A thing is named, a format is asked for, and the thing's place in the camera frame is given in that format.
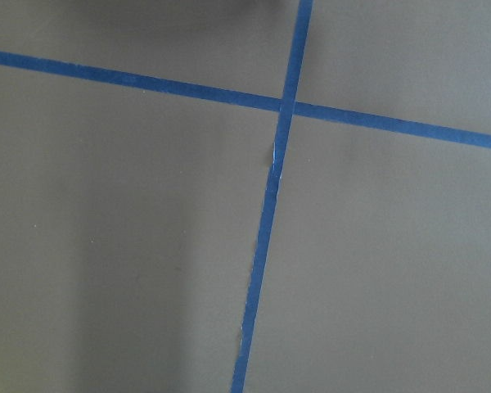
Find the gray surface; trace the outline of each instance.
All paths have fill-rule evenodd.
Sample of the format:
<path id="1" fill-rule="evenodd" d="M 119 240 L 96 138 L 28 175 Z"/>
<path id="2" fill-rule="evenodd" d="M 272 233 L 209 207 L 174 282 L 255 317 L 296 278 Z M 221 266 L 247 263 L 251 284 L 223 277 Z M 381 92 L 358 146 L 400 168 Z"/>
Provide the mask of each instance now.
<path id="1" fill-rule="evenodd" d="M 295 119 L 246 386 L 491 393 L 491 151 Z"/>
<path id="2" fill-rule="evenodd" d="M 0 1 L 0 50 L 282 95 L 297 0 Z"/>
<path id="3" fill-rule="evenodd" d="M 275 123 L 0 67 L 0 391 L 227 391 Z"/>
<path id="4" fill-rule="evenodd" d="M 491 0 L 317 0 L 298 99 L 491 133 Z"/>

